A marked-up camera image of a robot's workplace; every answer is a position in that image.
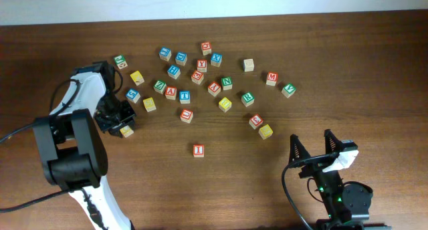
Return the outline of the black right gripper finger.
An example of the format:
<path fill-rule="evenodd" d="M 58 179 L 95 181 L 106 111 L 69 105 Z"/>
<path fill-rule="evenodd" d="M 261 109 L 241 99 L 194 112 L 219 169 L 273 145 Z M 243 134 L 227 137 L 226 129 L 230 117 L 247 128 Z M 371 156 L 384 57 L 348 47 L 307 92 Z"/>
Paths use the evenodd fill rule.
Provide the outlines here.
<path fill-rule="evenodd" d="M 324 131 L 326 153 L 341 152 L 343 151 L 343 142 L 332 133 L 331 129 Z"/>
<path fill-rule="evenodd" d="M 306 165 L 310 158 L 309 152 L 305 149 L 304 145 L 300 142 L 297 135 L 290 136 L 290 156 L 289 164 L 293 165 Z"/>

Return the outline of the yellow O wooden block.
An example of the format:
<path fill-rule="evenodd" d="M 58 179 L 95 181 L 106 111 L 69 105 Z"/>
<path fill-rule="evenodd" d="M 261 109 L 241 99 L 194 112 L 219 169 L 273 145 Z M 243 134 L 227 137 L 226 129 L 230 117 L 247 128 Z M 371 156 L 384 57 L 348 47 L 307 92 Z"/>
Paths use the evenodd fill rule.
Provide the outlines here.
<path fill-rule="evenodd" d="M 123 137 L 127 138 L 134 133 L 130 126 L 124 126 L 120 129 L 120 133 Z"/>

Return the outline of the red I wooden block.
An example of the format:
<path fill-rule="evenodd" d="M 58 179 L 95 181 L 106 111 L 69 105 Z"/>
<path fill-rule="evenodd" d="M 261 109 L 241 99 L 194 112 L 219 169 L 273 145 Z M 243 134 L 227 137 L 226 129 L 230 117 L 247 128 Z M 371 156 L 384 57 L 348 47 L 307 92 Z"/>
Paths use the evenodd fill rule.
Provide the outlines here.
<path fill-rule="evenodd" d="M 205 156 L 205 146 L 203 144 L 194 144 L 193 145 L 193 156 L 194 157 L 204 157 Z"/>

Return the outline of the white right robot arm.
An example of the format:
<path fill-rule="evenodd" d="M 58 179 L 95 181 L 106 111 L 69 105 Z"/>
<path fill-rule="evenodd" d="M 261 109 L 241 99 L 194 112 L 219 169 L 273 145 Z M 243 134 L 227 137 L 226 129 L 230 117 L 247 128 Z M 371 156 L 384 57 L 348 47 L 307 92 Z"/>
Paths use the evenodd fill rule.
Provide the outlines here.
<path fill-rule="evenodd" d="M 282 171 L 282 187 L 289 203 L 307 229 L 391 229 L 385 224 L 370 224 L 369 208 L 373 189 L 366 184 L 344 182 L 339 171 L 347 169 L 358 155 L 358 146 L 353 140 L 339 140 L 330 129 L 324 131 L 326 153 L 311 156 L 297 135 L 290 136 L 290 157 Z M 299 168 L 299 177 L 313 180 L 320 194 L 318 199 L 326 209 L 327 219 L 319 219 L 312 227 L 299 212 L 286 186 L 286 172 Z"/>

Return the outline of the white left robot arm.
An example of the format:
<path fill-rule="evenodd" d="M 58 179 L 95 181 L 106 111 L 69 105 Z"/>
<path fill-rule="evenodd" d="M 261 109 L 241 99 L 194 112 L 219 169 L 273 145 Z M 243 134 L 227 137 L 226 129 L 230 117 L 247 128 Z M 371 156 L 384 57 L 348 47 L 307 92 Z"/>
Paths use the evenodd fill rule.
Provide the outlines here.
<path fill-rule="evenodd" d="M 134 125 L 130 103 L 116 97 L 118 71 L 106 61 L 75 68 L 70 86 L 49 115 L 35 119 L 33 132 L 48 183 L 67 192 L 95 229 L 133 229 L 107 180 L 108 156 L 100 137 Z"/>

